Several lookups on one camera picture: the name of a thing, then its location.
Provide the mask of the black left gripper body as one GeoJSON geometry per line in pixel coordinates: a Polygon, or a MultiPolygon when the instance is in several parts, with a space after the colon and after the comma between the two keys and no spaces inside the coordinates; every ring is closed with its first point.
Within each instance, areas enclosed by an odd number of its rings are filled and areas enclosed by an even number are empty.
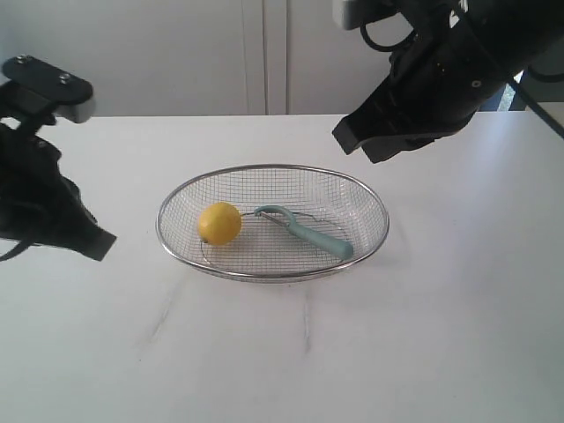
{"type": "Polygon", "coordinates": [[[1,125],[1,238],[13,251],[62,246],[58,212],[65,193],[62,153],[35,134],[1,125]]]}

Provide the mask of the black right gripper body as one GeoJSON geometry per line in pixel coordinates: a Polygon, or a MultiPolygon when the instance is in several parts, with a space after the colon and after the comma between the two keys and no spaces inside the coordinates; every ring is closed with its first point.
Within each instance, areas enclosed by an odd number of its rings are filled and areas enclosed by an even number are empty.
{"type": "Polygon", "coordinates": [[[520,8],[433,8],[411,43],[393,54],[389,84],[399,133],[448,136],[524,66],[520,8]]]}

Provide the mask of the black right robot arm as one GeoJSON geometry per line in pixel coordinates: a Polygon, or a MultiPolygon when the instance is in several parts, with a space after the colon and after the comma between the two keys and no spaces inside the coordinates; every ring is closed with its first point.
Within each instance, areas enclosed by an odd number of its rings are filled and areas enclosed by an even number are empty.
{"type": "Polygon", "coordinates": [[[562,126],[514,76],[563,37],[561,1],[336,1],[334,19],[390,55],[389,75],[332,131],[374,163],[460,131],[511,84],[558,135],[562,126]]]}

